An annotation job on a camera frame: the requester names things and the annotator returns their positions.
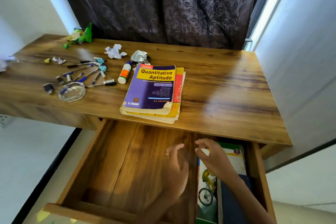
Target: wall socket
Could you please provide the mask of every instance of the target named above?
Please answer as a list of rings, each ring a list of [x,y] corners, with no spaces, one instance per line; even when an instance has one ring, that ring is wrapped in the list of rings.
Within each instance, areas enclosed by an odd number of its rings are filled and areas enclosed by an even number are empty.
[[[12,116],[0,114],[0,128],[5,128],[13,119]]]

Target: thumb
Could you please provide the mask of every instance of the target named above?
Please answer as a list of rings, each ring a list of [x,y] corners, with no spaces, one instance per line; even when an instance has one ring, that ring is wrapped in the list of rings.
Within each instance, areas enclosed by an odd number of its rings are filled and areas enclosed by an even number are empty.
[[[182,164],[182,170],[183,173],[189,173],[189,163],[188,161],[185,159],[183,160],[183,164]]]
[[[195,153],[201,159],[201,161],[203,161],[203,163],[209,159],[209,156],[207,156],[207,154],[205,154],[200,148],[196,148]]]

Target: curtain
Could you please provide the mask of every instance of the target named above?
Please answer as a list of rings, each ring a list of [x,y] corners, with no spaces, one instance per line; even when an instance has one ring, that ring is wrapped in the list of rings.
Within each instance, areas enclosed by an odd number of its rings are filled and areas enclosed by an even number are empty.
[[[254,0],[68,0],[95,38],[241,50]]]

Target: glass bowl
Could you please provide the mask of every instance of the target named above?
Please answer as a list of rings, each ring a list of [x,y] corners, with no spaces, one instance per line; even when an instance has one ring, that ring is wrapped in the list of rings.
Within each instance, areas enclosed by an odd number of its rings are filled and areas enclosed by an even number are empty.
[[[82,82],[70,82],[63,86],[58,97],[66,102],[73,102],[81,99],[85,94],[85,86]]]

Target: forearm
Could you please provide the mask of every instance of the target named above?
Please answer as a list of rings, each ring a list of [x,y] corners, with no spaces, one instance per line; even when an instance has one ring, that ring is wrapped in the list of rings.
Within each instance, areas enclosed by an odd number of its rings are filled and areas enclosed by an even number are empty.
[[[162,191],[159,196],[140,213],[135,222],[136,224],[154,224],[157,223],[164,213],[174,204],[174,200],[170,195]]]
[[[233,192],[250,224],[275,224],[267,211],[238,175],[234,176],[226,184]]]

